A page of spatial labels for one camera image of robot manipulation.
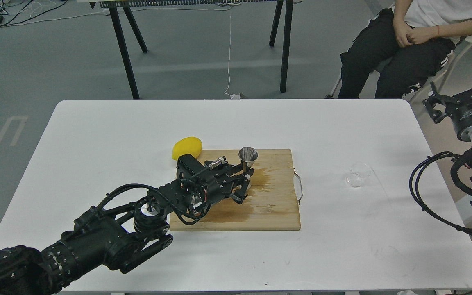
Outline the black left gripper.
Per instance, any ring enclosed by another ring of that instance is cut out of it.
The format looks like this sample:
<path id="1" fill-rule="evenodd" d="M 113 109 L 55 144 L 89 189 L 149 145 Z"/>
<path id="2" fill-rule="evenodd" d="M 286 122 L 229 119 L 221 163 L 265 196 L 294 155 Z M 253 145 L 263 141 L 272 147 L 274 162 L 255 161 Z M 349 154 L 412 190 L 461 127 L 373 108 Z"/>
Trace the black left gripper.
<path id="1" fill-rule="evenodd" d="M 176 215 L 205 216 L 221 200 L 242 204 L 254 172 L 243 172 L 243 162 L 225 156 L 201 163 L 190 154 L 177 160 Z"/>

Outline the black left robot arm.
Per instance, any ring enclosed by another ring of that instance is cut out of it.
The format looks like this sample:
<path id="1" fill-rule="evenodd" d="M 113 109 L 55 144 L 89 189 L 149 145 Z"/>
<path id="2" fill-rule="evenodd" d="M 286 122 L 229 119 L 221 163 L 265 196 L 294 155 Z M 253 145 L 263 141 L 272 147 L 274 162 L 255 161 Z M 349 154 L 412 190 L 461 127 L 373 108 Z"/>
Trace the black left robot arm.
<path id="1" fill-rule="evenodd" d="M 257 150 L 244 147 L 238 157 L 234 166 L 225 157 L 200 163 L 191 154 L 179 156 L 176 180 L 159 188 L 131 183 L 114 189 L 44 250 L 0 250 L 0 295 L 52 295 L 100 265 L 130 272 L 172 243 L 169 214 L 193 225 L 221 200 L 243 203 Z"/>

